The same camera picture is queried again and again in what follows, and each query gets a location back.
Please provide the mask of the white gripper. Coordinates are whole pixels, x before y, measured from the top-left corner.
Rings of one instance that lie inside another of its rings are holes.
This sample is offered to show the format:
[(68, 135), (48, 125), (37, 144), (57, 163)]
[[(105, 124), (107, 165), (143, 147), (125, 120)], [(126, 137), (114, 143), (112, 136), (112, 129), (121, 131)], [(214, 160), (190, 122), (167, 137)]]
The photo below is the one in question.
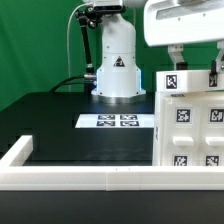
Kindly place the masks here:
[(224, 73), (224, 0), (149, 0), (144, 7), (144, 37), (149, 46), (169, 45), (175, 70), (188, 69), (182, 44), (218, 41), (211, 72)]

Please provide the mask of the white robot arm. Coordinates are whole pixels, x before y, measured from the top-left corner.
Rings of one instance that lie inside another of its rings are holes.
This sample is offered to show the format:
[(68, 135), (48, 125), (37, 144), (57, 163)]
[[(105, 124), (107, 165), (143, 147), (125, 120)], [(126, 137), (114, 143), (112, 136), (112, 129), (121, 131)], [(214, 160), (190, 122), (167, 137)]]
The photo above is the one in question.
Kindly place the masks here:
[(102, 64), (96, 73), (94, 98), (130, 102), (146, 94), (136, 66), (136, 32), (122, 13), (142, 8), (148, 46), (166, 46), (173, 71), (157, 74), (162, 92), (200, 92), (224, 88), (224, 59), (210, 70), (189, 70), (181, 55), (185, 44), (216, 41), (224, 55), (224, 0), (83, 0), (92, 24), (102, 24)]

